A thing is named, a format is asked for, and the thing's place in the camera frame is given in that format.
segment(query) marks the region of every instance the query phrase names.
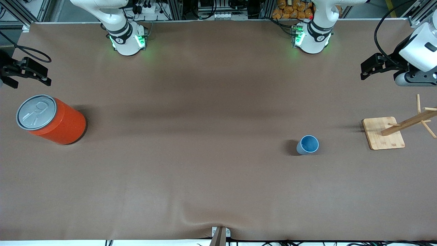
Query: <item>can lid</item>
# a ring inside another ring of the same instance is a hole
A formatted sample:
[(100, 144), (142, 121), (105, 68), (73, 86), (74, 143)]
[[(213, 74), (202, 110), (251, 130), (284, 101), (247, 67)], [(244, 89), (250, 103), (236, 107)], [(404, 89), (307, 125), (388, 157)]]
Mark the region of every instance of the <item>can lid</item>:
[(47, 126), (55, 115), (55, 99), (48, 95), (36, 95), (18, 108), (17, 124), (25, 130), (38, 130)]

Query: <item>black cable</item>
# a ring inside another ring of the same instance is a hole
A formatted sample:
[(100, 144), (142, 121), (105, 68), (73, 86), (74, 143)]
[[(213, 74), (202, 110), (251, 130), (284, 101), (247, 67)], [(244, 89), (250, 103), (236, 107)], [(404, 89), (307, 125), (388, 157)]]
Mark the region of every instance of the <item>black cable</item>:
[(167, 19), (168, 19), (169, 21), (171, 21), (170, 15), (167, 13), (166, 9), (164, 8), (164, 5), (163, 5), (162, 1), (161, 1), (161, 0), (157, 0), (156, 2), (158, 3), (159, 7), (160, 7), (161, 10), (163, 11), (165, 17), (167, 17)]
[(125, 18), (126, 18), (127, 20), (129, 20), (129, 19), (134, 20), (134, 18), (133, 18), (131, 15), (129, 15), (129, 17), (127, 16), (126, 11), (125, 11), (124, 8), (123, 8), (123, 13), (125, 14)]
[(258, 12), (258, 13), (256, 13), (256, 14), (248, 14), (248, 15), (246, 15), (246, 16), (255, 16), (255, 15), (259, 15), (261, 12)]
[[(14, 48), (18, 48), (18, 49), (21, 50), (22, 52), (28, 54), (29, 56), (31, 56), (31, 57), (33, 57), (33, 58), (35, 58), (35, 59), (37, 59), (38, 61), (42, 61), (42, 62), (45, 62), (45, 63), (50, 63), (50, 62), (52, 62), (52, 59), (51, 59), (51, 58), (50, 58), (46, 53), (44, 53), (44, 52), (42, 52), (42, 51), (39, 51), (39, 50), (37, 50), (37, 49), (34, 49), (34, 48), (30, 48), (30, 47), (26, 47), (26, 46), (18, 45), (18, 44), (16, 44), (14, 41), (12, 41), (10, 38), (8, 38), (8, 37), (7, 37), (4, 33), (2, 33), (1, 31), (0, 31), (0, 34), (1, 34), (3, 37), (5, 37), (9, 42), (11, 42), (11, 43), (14, 45)], [(35, 52), (35, 53), (38, 53), (38, 54), (40, 54), (40, 55), (43, 55), (43, 56), (45, 56), (45, 57), (47, 58), (47, 60), (43, 60), (43, 59), (41, 59), (41, 58), (35, 56), (34, 54), (31, 54), (31, 53), (29, 53), (27, 50), (32, 51), (32, 52)]]
[(421, 243), (421, 242), (417, 242), (417, 241), (408, 241), (408, 240), (396, 240), (393, 242), (387, 242), (387, 243), (381, 243), (382, 246), (386, 246), (392, 243), (409, 243), (409, 244), (415, 244), (415, 245), (419, 245), (419, 246), (425, 246), (425, 244)]
[(376, 47), (378, 48), (379, 52), (381, 52), (381, 54), (384, 55), (385, 58), (387, 58), (389, 61), (391, 61), (393, 64), (395, 64), (396, 66), (398, 66), (398, 68), (401, 68), (401, 69), (406, 69), (407, 67), (406, 67), (406, 66), (403, 66), (403, 65), (401, 65), (401, 64), (399, 64), (398, 62), (395, 62), (392, 58), (390, 58), (390, 57), (387, 55), (387, 53), (386, 53), (384, 50), (382, 50), (381, 46), (379, 45), (378, 38), (377, 38), (376, 35), (377, 35), (377, 33), (378, 33), (379, 27), (381, 26), (382, 22), (385, 20), (385, 18), (387, 18), (387, 16), (388, 16), (391, 12), (393, 12), (393, 11), (396, 10), (397, 8), (403, 6), (403, 5), (407, 4), (407, 3), (411, 3), (411, 2), (415, 2), (415, 1), (416, 1), (416, 0), (409, 0), (409, 1), (406, 1), (406, 2), (404, 2), (404, 3), (402, 3), (402, 4), (400, 4), (400, 5), (398, 5), (398, 6), (394, 7), (394, 8), (392, 8), (392, 9), (390, 9), (390, 10), (389, 10), (385, 15), (384, 15), (384, 17), (382, 17), (382, 19), (379, 21), (378, 25), (377, 25), (376, 28), (375, 28), (375, 33), (373, 34), (373, 38), (374, 38), (374, 40), (375, 40), (375, 45), (376, 45)]
[(278, 25), (278, 26), (281, 28), (281, 30), (282, 30), (283, 32), (285, 32), (287, 35), (295, 36), (294, 34), (288, 32), (286, 29), (284, 29), (284, 28), (291, 28), (292, 25), (281, 24), (281, 23), (279, 23), (278, 20), (275, 20), (275, 19), (270, 18), (270, 17), (264, 17), (263, 19), (267, 19), (267, 20), (270, 20), (271, 22), (275, 23), (275, 24)]
[(294, 243), (291, 240), (286, 240), (287, 246), (298, 246), (298, 244)]
[(6, 9), (4, 9), (3, 6), (1, 7), (0, 14), (1, 14), (0, 19), (3, 18), (3, 16), (6, 14)]
[(112, 246), (113, 240), (105, 240), (105, 246)]
[(194, 12), (193, 6), (196, 6), (196, 5), (195, 5), (196, 1), (197, 1), (197, 0), (192, 0), (192, 1), (191, 1), (191, 12), (193, 13), (194, 17), (196, 17), (196, 18), (199, 19), (199, 20), (205, 20), (205, 19), (208, 19), (208, 18), (212, 17), (212, 16), (215, 14), (215, 11), (217, 10), (217, 2), (216, 2), (216, 0), (211, 0), (211, 2), (212, 2), (212, 3), (211, 3), (211, 13), (210, 13), (207, 17), (201, 17), (201, 16), (198, 16), (198, 15)]
[(235, 10), (242, 10), (242, 9), (247, 8), (247, 1), (244, 1), (245, 4), (242, 5), (242, 6), (234, 5), (233, 2), (234, 2), (234, 0), (229, 0), (229, 1), (228, 1), (228, 5), (229, 5), (229, 7), (232, 8), (232, 9), (235, 9)]

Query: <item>wooden stand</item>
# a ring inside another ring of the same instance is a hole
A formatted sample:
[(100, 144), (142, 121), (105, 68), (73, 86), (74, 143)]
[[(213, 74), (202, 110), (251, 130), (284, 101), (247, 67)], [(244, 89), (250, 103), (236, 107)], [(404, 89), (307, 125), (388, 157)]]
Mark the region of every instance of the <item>wooden stand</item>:
[(416, 125), (422, 124), (426, 130), (433, 136), (437, 136), (427, 125), (430, 118), (437, 116), (437, 107), (424, 107), (424, 112), (420, 110), (420, 96), (416, 95), (417, 101), (417, 115), (409, 119), (397, 123), (394, 117), (369, 118), (363, 120), (364, 130), (366, 131), (367, 140), (372, 150), (381, 149), (396, 149), (405, 147), (404, 139), (402, 138), (400, 130)]

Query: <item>wooden stick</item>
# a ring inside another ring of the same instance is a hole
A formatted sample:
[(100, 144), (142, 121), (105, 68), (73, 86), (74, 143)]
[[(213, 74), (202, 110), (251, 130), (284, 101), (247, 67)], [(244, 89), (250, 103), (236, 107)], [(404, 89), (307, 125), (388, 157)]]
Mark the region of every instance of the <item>wooden stick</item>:
[(427, 110), (427, 111), (437, 111), (437, 109), (435, 109), (435, 108), (427, 108), (427, 107), (423, 107), (423, 109), (424, 109), (424, 110)]
[(422, 120), (420, 123), (428, 130), (428, 132), (433, 136), (433, 138), (437, 138), (437, 136), (434, 134), (434, 132), (431, 130), (431, 128)]
[(416, 94), (416, 101), (417, 101), (417, 114), (420, 114), (422, 111), (420, 110), (420, 95)]
[[(431, 120), (430, 119), (427, 119), (427, 120), (422, 120), (424, 123), (428, 123), (428, 122), (431, 122)], [(387, 123), (387, 125), (389, 125), (389, 126), (396, 126), (396, 127), (400, 127), (401, 126), (401, 124), (397, 124), (397, 123)]]
[(395, 132), (398, 132), (400, 130), (403, 130), (405, 128), (408, 128), (410, 126), (416, 125), (417, 123), (420, 123), (422, 120), (427, 120), (430, 119), (434, 116), (437, 116), (437, 110), (436, 111), (425, 111), (422, 112), (416, 116), (413, 116), (409, 119), (406, 119), (404, 121), (402, 121), (401, 123), (399, 123), (401, 126), (396, 127), (396, 126), (392, 126), (389, 127), (383, 131), (381, 131), (381, 135), (382, 136), (388, 136), (390, 134), (393, 134)]

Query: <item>orange cylinder container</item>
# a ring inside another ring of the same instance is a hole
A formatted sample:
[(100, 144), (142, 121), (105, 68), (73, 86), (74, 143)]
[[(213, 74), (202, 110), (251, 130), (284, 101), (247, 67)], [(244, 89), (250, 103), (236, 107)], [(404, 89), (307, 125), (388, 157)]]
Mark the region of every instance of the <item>orange cylinder container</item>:
[(58, 144), (71, 144), (85, 132), (82, 113), (61, 100), (47, 95), (27, 99), (17, 111), (18, 125), (33, 135)]

